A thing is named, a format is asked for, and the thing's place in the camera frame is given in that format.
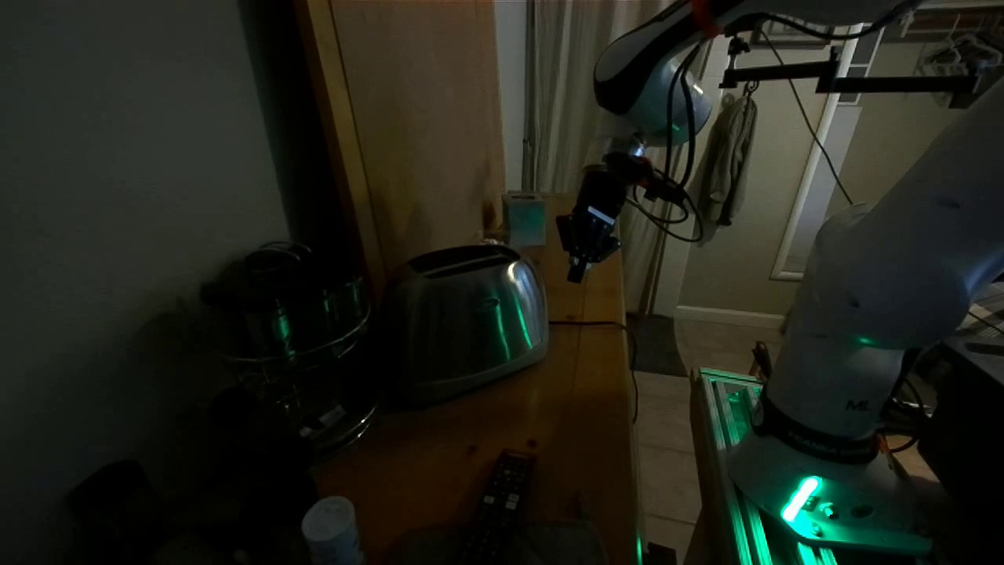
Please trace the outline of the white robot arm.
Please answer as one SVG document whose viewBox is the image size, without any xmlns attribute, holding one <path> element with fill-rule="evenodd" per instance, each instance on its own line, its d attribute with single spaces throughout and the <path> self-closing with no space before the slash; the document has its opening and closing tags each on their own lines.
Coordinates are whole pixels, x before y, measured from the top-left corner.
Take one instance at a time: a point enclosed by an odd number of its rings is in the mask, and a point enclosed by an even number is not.
<svg viewBox="0 0 1004 565">
<path fill-rule="evenodd" d="M 630 118 L 683 46 L 755 18 L 879 25 L 910 0 L 671 0 L 606 44 L 597 103 Z M 800 282 L 758 430 L 797 452 L 867 462 L 910 350 L 954 334 L 1004 272 L 1004 89 L 987 89 L 884 199 L 831 219 Z"/>
</svg>

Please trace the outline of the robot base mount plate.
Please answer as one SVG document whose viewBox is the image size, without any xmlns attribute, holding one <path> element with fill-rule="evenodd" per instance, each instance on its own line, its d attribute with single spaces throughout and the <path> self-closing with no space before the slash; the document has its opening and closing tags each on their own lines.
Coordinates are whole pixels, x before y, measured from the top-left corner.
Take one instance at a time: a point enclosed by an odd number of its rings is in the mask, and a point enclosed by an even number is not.
<svg viewBox="0 0 1004 565">
<path fill-rule="evenodd" d="M 751 432 L 728 452 L 726 467 L 767 519 L 803 542 L 892 557 L 931 554 L 912 486 L 887 454 L 843 464 Z"/>
</svg>

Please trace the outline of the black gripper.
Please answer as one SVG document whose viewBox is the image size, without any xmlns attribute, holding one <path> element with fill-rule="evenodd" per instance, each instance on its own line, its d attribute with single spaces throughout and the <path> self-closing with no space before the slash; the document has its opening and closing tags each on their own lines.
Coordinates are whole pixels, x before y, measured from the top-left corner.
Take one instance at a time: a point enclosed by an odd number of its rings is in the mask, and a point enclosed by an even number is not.
<svg viewBox="0 0 1004 565">
<path fill-rule="evenodd" d="M 606 153 L 584 171 L 574 209 L 556 219 L 568 250 L 568 282 L 584 282 L 590 265 L 617 250 L 615 225 L 629 203 L 629 188 L 651 179 L 652 167 L 630 153 Z"/>
</svg>

